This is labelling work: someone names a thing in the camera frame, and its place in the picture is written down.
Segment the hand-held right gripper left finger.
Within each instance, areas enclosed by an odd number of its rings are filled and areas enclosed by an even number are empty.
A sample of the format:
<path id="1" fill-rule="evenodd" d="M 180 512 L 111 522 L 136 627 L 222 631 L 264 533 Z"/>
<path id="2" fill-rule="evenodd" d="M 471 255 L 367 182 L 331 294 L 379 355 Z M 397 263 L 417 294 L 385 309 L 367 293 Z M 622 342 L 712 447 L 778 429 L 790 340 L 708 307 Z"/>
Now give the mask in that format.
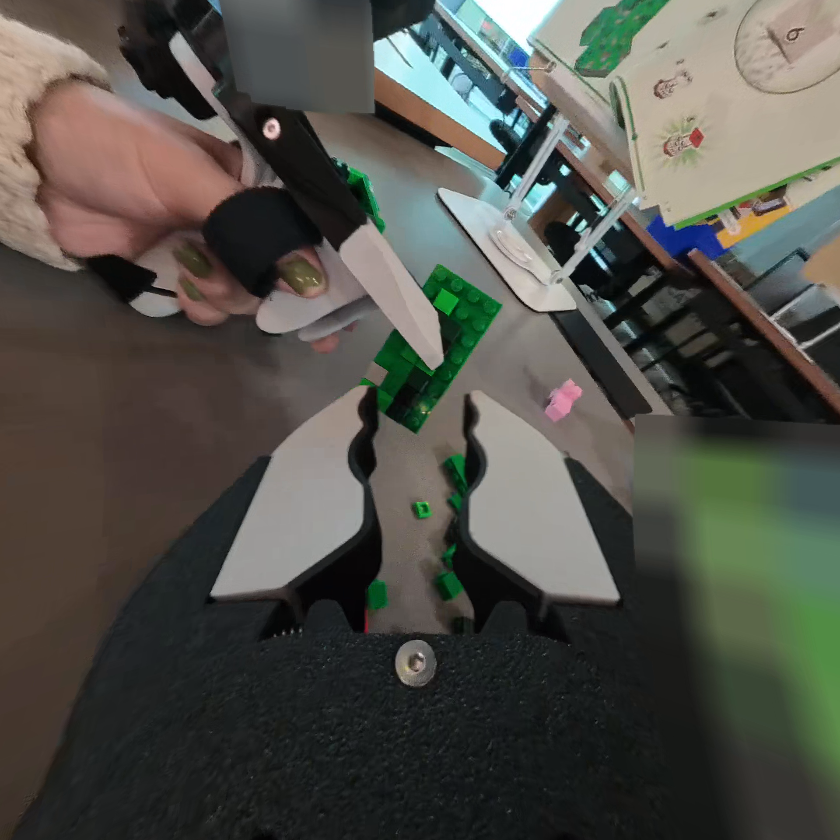
<path id="1" fill-rule="evenodd" d="M 377 391 L 357 385 L 269 457 L 210 591 L 216 602 L 295 594 L 365 602 L 382 566 L 370 479 Z"/>

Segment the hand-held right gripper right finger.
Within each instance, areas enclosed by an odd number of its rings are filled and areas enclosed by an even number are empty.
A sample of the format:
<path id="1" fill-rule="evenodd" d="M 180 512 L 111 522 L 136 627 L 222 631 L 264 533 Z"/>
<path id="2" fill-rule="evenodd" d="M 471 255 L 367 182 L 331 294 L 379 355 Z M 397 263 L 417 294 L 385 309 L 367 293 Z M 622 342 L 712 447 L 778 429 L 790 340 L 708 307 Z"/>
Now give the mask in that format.
<path id="1" fill-rule="evenodd" d="M 618 605 L 565 453 L 483 392 L 467 395 L 465 422 L 478 458 L 466 505 L 477 549 L 551 601 Z"/>

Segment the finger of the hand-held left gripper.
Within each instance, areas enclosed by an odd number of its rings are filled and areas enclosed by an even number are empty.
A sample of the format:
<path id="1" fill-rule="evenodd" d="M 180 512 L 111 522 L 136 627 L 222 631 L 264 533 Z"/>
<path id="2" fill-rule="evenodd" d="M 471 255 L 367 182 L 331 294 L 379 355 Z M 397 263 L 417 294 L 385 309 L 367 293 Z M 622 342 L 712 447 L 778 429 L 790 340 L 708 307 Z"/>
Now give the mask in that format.
<path id="1" fill-rule="evenodd" d="M 445 359 L 437 310 L 371 220 L 340 247 L 342 262 L 431 369 Z"/>

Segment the green tiled lego plate assembly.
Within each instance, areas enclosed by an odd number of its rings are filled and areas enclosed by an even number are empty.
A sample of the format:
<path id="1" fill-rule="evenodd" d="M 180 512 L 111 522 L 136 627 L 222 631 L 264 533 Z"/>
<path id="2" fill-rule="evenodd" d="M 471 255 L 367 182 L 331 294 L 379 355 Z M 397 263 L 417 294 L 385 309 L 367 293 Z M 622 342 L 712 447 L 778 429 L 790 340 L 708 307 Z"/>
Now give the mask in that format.
<path id="1" fill-rule="evenodd" d="M 417 434 L 486 335 L 501 304 L 443 265 L 423 284 L 433 305 L 444 361 L 433 370 L 403 336 L 391 331 L 373 364 L 384 372 L 377 386 L 380 413 Z"/>

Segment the small green lego pieces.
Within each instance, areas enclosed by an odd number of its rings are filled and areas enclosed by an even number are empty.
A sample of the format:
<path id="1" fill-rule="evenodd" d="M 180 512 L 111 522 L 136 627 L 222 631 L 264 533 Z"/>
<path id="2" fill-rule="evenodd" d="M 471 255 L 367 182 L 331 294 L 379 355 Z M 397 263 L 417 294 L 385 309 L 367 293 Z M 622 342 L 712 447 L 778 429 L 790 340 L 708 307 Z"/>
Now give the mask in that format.
<path id="1" fill-rule="evenodd" d="M 448 499 L 455 486 L 444 462 L 462 450 L 442 444 L 381 464 L 374 474 L 374 501 L 382 529 L 377 578 L 387 604 L 373 610 L 373 634 L 450 634 L 459 616 L 472 618 L 464 591 L 445 599 L 438 577 L 449 573 L 443 557 L 453 542 L 456 514 Z"/>

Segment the pink lego pig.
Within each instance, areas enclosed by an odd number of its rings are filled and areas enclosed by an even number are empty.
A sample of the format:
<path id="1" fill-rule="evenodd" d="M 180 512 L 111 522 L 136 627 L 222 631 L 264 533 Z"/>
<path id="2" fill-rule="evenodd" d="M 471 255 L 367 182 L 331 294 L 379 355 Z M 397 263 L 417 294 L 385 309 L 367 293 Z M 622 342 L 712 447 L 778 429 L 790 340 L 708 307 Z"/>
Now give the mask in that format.
<path id="1" fill-rule="evenodd" d="M 546 417 L 552 423 L 557 423 L 566 418 L 574 405 L 580 400 L 582 393 L 581 387 L 572 379 L 566 380 L 549 394 L 547 405 L 544 408 Z"/>

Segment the lego instruction booklet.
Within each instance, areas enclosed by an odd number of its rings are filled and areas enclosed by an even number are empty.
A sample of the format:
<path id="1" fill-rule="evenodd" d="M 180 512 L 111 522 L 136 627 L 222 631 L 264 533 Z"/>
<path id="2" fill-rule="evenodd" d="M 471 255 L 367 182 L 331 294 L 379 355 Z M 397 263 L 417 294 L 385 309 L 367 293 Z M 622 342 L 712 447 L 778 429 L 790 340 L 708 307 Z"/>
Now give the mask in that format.
<path id="1" fill-rule="evenodd" d="M 558 2 L 528 42 L 682 227 L 838 163 L 834 1 Z"/>

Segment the person's left hand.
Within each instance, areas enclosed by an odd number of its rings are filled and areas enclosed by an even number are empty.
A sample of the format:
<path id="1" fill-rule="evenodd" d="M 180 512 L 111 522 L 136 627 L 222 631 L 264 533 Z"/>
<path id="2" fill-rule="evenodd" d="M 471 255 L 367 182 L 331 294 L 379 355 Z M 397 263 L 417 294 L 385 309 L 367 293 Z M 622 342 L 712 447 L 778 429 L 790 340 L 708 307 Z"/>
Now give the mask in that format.
<path id="1" fill-rule="evenodd" d="M 70 257 L 135 261 L 161 240 L 198 230 L 244 186 L 242 151 L 162 112 L 135 107 L 86 82 L 63 82 L 32 111 L 38 200 L 53 239 Z M 179 241 L 176 296 L 192 322 L 213 327 L 255 315 L 257 297 L 214 253 Z M 313 248 L 276 263 L 276 288 L 301 298 L 328 290 Z"/>

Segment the tan rounded board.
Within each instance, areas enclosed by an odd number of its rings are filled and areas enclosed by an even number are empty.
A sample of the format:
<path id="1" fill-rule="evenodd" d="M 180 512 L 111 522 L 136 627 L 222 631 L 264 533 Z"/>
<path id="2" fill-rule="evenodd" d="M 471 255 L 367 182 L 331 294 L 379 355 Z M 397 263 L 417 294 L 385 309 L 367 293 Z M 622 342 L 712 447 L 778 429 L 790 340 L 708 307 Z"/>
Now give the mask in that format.
<path id="1" fill-rule="evenodd" d="M 803 277 L 812 284 L 839 292 L 839 236 L 826 242 L 804 264 Z"/>

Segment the green lego wall panel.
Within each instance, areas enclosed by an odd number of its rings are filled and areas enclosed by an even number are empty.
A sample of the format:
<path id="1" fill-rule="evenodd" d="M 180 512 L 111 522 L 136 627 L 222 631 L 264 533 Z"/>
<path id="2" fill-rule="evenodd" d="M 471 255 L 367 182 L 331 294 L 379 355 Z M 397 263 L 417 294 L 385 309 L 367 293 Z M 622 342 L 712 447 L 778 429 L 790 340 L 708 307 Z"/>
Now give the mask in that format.
<path id="1" fill-rule="evenodd" d="M 385 220 L 382 217 L 381 209 L 375 197 L 369 176 L 337 157 L 332 157 L 332 163 L 349 187 L 365 215 L 372 221 L 380 234 L 383 234 L 385 231 Z"/>

